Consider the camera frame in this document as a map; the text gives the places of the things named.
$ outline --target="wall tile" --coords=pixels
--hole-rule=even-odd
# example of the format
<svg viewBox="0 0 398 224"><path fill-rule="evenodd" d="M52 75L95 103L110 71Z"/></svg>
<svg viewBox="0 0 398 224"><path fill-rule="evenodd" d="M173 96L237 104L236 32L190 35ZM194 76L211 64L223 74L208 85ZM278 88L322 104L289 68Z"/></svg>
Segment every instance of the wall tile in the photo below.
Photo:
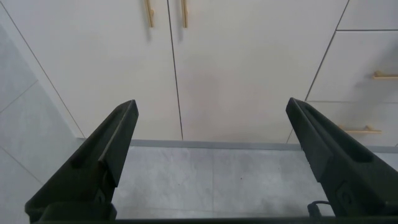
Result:
<svg viewBox="0 0 398 224"><path fill-rule="evenodd" d="M36 82L6 31L0 26L0 111Z"/></svg>
<svg viewBox="0 0 398 224"><path fill-rule="evenodd" d="M43 183L80 143L39 83L0 114L0 146Z"/></svg>
<svg viewBox="0 0 398 224"><path fill-rule="evenodd" d="M28 223L25 203L41 184L0 148L1 223Z"/></svg>

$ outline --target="drawer handle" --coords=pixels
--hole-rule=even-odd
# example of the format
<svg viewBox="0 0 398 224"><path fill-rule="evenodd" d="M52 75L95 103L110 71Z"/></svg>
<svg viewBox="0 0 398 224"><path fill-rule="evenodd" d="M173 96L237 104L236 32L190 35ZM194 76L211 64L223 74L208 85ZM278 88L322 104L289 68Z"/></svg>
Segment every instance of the drawer handle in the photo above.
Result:
<svg viewBox="0 0 398 224"><path fill-rule="evenodd" d="M381 134L381 130L373 129L370 125L366 125L362 130L347 130L343 125L339 125L339 128L349 134Z"/></svg>
<svg viewBox="0 0 398 224"><path fill-rule="evenodd" d="M154 14L155 11L150 8L150 0L145 0L145 9L148 15L149 27L154 27Z"/></svg>
<svg viewBox="0 0 398 224"><path fill-rule="evenodd" d="M181 9L182 9L182 27L188 28L187 0L181 0Z"/></svg>
<svg viewBox="0 0 398 224"><path fill-rule="evenodd" d="M381 71L375 71L372 78L375 80L398 79L398 75L386 75Z"/></svg>

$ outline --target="gray tile floor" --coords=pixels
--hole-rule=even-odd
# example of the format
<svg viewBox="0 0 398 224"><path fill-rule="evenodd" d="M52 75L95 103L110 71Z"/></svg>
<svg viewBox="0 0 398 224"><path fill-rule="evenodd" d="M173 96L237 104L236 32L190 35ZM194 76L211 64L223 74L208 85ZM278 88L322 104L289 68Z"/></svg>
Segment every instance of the gray tile floor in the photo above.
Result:
<svg viewBox="0 0 398 224"><path fill-rule="evenodd" d="M291 217L314 200L303 152L132 147L113 203L118 218Z"/></svg>

